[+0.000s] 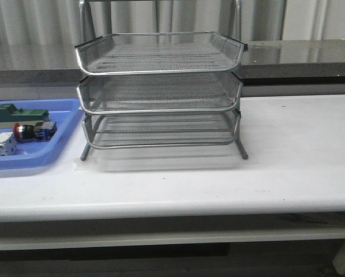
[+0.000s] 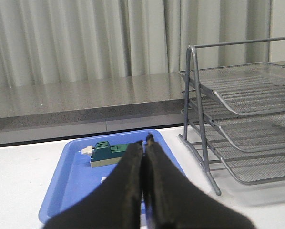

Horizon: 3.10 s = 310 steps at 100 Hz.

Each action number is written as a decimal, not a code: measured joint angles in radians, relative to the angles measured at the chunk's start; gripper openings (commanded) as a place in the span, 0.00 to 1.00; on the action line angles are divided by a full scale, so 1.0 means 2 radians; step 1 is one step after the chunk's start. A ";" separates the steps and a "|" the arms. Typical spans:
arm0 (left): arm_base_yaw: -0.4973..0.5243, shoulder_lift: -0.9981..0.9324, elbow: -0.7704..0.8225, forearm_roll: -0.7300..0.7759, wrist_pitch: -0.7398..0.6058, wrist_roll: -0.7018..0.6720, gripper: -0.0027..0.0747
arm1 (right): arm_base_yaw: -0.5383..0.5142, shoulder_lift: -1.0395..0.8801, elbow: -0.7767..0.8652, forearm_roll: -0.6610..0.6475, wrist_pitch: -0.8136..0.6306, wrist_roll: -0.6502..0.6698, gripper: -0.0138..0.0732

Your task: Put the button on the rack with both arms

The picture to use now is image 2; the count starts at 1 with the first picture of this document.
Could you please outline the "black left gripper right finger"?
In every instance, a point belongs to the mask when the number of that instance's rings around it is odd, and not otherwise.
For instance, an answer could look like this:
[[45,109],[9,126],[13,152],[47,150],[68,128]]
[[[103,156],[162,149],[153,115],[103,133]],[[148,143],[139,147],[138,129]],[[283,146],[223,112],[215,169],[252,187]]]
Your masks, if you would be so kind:
[[146,137],[142,186],[151,229],[253,229],[246,216],[214,200],[179,171],[152,134]]

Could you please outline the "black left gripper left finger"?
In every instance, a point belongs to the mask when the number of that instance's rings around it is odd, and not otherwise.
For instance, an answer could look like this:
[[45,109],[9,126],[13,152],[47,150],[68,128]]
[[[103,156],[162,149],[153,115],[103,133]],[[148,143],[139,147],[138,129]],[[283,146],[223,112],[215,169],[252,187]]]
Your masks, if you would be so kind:
[[130,143],[109,176],[87,197],[51,218],[46,229],[138,229],[143,142]]

